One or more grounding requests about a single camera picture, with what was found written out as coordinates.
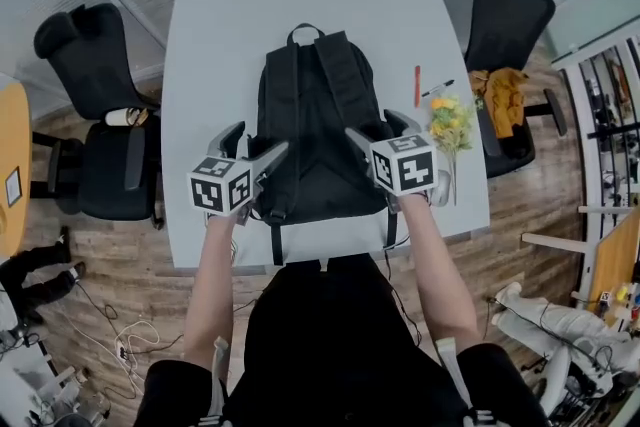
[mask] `white cube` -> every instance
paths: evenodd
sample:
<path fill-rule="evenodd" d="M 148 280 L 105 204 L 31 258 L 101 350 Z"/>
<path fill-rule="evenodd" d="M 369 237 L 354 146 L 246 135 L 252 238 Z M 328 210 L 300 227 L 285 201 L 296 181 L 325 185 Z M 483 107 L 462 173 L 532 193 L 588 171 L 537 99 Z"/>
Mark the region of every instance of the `white cube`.
<path fill-rule="evenodd" d="M 426 134 L 405 135 L 372 143 L 373 177 L 395 196 L 426 191 L 438 185 L 437 151 Z"/>
<path fill-rule="evenodd" d="M 229 216 L 253 198 L 253 169 L 245 160 L 206 157 L 187 174 L 191 206 Z"/>

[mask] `red object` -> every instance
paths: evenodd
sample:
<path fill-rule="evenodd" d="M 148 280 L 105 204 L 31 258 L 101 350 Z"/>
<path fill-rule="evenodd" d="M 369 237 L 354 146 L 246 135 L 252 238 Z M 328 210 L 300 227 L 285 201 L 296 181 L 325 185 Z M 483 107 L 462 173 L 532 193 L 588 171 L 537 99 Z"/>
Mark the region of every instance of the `red object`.
<path fill-rule="evenodd" d="M 416 80 L 415 80 L 415 97 L 413 104 L 415 107 L 420 107 L 420 65 L 416 66 Z"/>

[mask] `backpack strap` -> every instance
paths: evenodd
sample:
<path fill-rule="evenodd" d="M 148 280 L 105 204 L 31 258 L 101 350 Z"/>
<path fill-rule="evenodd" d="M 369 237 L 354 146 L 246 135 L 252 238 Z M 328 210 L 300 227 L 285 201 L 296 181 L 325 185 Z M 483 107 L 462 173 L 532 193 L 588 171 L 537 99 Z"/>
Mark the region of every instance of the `backpack strap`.
<path fill-rule="evenodd" d="M 380 125 L 372 92 L 367 90 L 345 32 L 321 36 L 314 45 L 345 128 Z"/>
<path fill-rule="evenodd" d="M 265 193 L 273 201 L 264 220 L 272 227 L 274 264 L 282 265 L 280 225 L 295 207 L 300 176 L 300 135 L 298 107 L 298 44 L 269 52 L 265 67 L 265 137 L 271 143 L 288 141 L 287 165 L 280 166 L 270 177 Z"/>

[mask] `black t-shirt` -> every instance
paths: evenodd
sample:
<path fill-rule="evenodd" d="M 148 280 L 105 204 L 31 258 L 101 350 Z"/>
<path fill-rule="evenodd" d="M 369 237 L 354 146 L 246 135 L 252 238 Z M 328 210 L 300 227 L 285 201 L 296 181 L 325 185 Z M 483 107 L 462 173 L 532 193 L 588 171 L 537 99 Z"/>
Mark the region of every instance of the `black t-shirt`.
<path fill-rule="evenodd" d="M 375 264 L 353 262 L 278 273 L 251 314 L 245 373 L 229 397 L 201 367 L 152 365 L 135 427 L 195 426 L 210 411 L 234 427 L 462 425 L 468 410 L 448 372 L 415 347 Z M 476 409 L 511 427 L 547 425 L 503 349 L 477 345 L 458 364 Z M 224 405 L 212 408 L 212 395 Z"/>

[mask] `white table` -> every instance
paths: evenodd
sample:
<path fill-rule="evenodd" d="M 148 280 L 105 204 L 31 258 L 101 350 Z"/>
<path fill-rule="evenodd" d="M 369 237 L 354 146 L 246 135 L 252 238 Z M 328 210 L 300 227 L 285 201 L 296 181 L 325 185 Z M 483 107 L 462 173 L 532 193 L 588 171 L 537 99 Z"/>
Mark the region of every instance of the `white table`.
<path fill-rule="evenodd" d="M 414 108 L 414 69 L 422 89 L 455 79 L 447 93 L 470 103 L 467 73 L 442 0 L 175 0 L 162 97 L 162 170 L 169 238 L 176 267 L 196 267 L 204 239 L 202 212 L 189 205 L 186 173 L 223 128 L 247 123 L 256 133 L 258 84 L 265 55 L 285 45 L 287 34 L 309 22 L 329 34 L 345 30 L 374 71 L 381 109 L 395 109 L 425 125 L 429 109 Z M 311 43 L 315 31 L 296 33 Z M 435 209 L 444 236 L 489 225 L 484 156 L 477 122 L 474 148 L 458 160 L 458 204 Z M 239 155 L 246 155 L 246 139 Z M 447 168 L 441 156 L 440 167 Z M 398 239 L 406 232 L 402 216 Z M 282 229 L 286 261 L 380 251 L 386 209 Z M 250 219 L 237 227 L 236 266 L 272 264 L 269 227 Z"/>

